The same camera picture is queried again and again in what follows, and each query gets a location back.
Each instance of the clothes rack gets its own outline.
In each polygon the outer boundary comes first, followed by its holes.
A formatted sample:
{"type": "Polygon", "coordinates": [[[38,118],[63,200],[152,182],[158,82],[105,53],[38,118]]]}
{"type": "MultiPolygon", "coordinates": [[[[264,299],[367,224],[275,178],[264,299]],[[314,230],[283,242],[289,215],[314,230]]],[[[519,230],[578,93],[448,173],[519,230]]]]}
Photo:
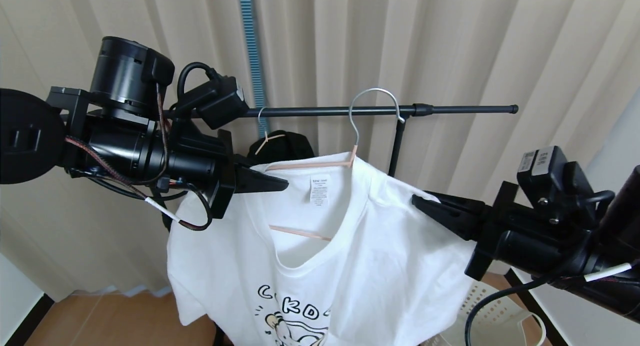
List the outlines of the clothes rack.
{"type": "MultiPolygon", "coordinates": [[[[395,124],[395,135],[393,137],[393,148],[391,149],[391,160],[389,162],[388,175],[394,177],[400,156],[403,134],[407,121],[410,117],[424,117],[429,115],[455,115],[462,113],[517,113],[518,106],[432,106],[429,104],[412,104],[411,106],[400,106],[400,115],[406,122],[397,121],[395,124]]],[[[257,118],[260,109],[252,108],[244,114],[243,118],[257,118]]],[[[349,107],[283,107],[265,108],[260,117],[321,117],[321,116],[347,116],[349,107]]],[[[354,107],[354,116],[386,116],[396,115],[394,106],[375,107],[354,107]]],[[[199,118],[197,113],[192,114],[192,118],[199,118]]],[[[212,346],[224,346],[224,331],[215,324],[215,339],[212,346]]]]}

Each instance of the laundry basket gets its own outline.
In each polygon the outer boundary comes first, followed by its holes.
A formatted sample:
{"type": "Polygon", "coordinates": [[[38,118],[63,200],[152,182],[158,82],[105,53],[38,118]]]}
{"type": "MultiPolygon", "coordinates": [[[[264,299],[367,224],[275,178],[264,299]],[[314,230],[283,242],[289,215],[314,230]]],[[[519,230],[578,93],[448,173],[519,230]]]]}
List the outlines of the laundry basket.
{"type": "MultiPolygon", "coordinates": [[[[474,282],[464,299],[455,323],[420,344],[420,346],[465,346],[465,322],[471,308],[497,289],[484,282],[474,282]]],[[[519,307],[509,297],[503,297],[483,307],[475,316],[471,326],[473,346],[527,346],[522,321],[528,317],[537,319],[542,328],[542,337],[536,346],[540,346],[547,336],[545,324],[537,314],[519,307]]]]}

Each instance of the black round disc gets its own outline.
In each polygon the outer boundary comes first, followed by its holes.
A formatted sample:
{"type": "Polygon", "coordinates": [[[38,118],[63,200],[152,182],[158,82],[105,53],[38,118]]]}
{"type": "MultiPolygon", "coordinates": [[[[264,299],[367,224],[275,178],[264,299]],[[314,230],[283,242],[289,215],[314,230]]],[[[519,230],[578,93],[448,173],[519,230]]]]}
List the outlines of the black round disc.
{"type": "Polygon", "coordinates": [[[0,88],[0,184],[44,175],[60,159],[64,143],[65,125],[47,102],[0,88]]]}

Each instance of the beige curtain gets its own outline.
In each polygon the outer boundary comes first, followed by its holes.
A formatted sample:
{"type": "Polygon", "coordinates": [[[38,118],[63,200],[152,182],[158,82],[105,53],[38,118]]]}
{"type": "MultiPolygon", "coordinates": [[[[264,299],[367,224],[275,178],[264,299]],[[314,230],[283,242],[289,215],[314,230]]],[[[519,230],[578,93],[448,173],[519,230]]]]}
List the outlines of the beige curtain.
{"type": "MultiPolygon", "coordinates": [[[[550,144],[586,167],[640,86],[640,0],[255,3],[270,107],[346,106],[374,86],[402,104],[520,106],[517,115],[410,119],[396,174],[423,189],[491,202],[502,180],[515,181],[523,152],[550,144]]],[[[39,97],[54,85],[88,88],[105,35],[157,49],[178,68],[204,61],[250,84],[238,0],[0,0],[0,8],[3,87],[39,97]]],[[[374,104],[390,102],[358,102],[374,104]]],[[[270,122],[305,134],[318,154],[354,142],[344,118],[270,122]]],[[[386,170],[394,118],[356,123],[359,156],[386,170]]],[[[254,120],[226,128],[236,152],[258,138],[254,120]]],[[[3,186],[0,205],[2,253],[56,299],[167,284],[166,231],[139,202],[56,170],[3,186]]]]}

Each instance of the tile grout line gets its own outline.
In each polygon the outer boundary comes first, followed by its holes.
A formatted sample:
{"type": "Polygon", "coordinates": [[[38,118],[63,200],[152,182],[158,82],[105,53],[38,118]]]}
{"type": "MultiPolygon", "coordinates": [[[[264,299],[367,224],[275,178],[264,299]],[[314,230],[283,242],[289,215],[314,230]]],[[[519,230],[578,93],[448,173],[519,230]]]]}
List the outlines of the tile grout line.
{"type": "Polygon", "coordinates": [[[78,339],[78,336],[80,336],[80,332],[82,332],[82,329],[85,327],[87,321],[89,321],[89,317],[91,317],[91,315],[94,313],[94,310],[96,309],[96,307],[98,307],[98,303],[100,303],[100,301],[102,300],[104,295],[100,295],[100,298],[98,298],[98,301],[96,301],[95,305],[93,305],[93,308],[91,308],[91,311],[89,312],[89,314],[87,314],[86,318],[84,319],[82,325],[80,325],[80,328],[78,328],[78,331],[75,333],[75,336],[73,337],[73,340],[71,340],[71,343],[69,343],[69,346],[74,346],[74,343],[76,343],[76,340],[78,339]]]}

